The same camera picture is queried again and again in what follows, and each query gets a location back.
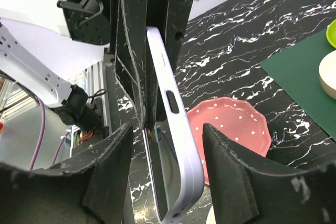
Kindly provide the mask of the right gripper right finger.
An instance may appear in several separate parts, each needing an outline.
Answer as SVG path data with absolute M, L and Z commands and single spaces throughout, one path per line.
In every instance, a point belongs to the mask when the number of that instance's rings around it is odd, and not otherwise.
M 335 161 L 295 169 L 210 124 L 203 126 L 203 146 L 217 223 L 335 223 Z

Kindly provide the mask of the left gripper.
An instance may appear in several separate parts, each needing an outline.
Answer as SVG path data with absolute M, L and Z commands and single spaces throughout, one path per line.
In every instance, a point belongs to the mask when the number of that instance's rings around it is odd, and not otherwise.
M 117 80 L 140 127 L 146 111 L 146 29 L 164 23 L 165 0 L 59 0 L 73 41 L 117 46 Z

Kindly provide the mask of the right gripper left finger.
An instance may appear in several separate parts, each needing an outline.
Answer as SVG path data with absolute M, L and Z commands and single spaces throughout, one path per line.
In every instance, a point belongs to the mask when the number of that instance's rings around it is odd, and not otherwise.
M 1 223 L 120 223 L 133 127 L 47 169 L 1 163 Z

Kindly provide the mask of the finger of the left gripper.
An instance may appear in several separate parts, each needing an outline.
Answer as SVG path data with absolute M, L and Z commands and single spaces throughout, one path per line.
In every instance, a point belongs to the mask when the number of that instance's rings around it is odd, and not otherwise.
M 176 71 L 192 3 L 193 0 L 165 0 L 164 23 L 160 33 L 173 72 Z

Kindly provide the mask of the phone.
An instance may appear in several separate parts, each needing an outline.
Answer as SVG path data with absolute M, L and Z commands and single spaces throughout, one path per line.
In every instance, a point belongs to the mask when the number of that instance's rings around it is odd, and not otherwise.
M 146 36 L 166 116 L 142 131 L 154 204 L 159 223 L 179 223 L 203 193 L 203 165 L 160 31 Z

